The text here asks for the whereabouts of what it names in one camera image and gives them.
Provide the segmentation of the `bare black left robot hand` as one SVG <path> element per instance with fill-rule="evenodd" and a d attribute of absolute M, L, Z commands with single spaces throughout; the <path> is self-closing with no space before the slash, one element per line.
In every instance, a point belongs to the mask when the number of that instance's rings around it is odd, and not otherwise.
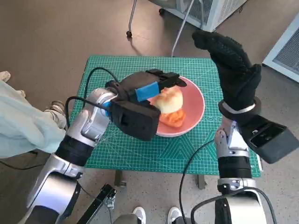
<path fill-rule="evenodd" d="M 105 87 L 118 95 L 119 100 L 140 103 L 160 94 L 164 88 L 186 87 L 187 84 L 174 72 L 151 69 L 135 72 L 122 81 L 109 81 Z"/>

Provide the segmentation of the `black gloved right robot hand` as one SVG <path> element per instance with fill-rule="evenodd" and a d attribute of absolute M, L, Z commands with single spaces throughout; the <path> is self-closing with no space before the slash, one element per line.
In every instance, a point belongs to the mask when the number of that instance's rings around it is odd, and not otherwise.
<path fill-rule="evenodd" d="M 252 64 L 242 45 L 228 36 L 197 30 L 192 38 L 195 47 L 207 50 L 215 63 L 224 102 L 235 111 L 253 105 L 262 66 Z"/>

